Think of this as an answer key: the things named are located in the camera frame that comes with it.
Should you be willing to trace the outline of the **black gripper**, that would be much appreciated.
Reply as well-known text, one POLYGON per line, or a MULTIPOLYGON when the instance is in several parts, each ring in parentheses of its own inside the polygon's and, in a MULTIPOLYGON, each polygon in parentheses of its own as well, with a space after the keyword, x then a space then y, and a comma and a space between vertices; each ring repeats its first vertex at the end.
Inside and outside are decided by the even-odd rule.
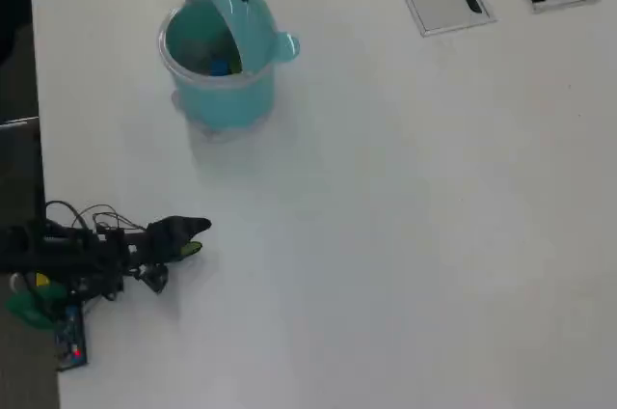
POLYGON ((181 262, 197 254, 202 244, 194 238, 212 226, 203 217, 169 216, 147 226, 145 232, 96 229, 107 257, 122 269, 181 262))

